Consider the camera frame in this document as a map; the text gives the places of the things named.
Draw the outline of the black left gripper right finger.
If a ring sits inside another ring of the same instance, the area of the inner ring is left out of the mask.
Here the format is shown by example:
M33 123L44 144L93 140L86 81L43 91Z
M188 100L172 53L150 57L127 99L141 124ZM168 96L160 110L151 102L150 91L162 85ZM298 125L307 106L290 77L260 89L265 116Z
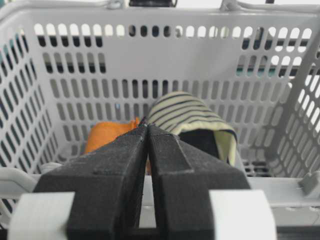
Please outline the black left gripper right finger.
M215 238L210 190L249 190L239 169L148 126L156 227L164 240Z

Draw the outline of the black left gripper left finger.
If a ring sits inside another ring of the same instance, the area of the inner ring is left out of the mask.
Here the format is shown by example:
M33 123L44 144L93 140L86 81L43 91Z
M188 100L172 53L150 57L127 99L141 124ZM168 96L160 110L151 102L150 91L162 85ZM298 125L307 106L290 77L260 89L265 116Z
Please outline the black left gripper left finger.
M74 193L68 239L119 240L139 226L147 140L148 127L140 124L40 177L37 193Z

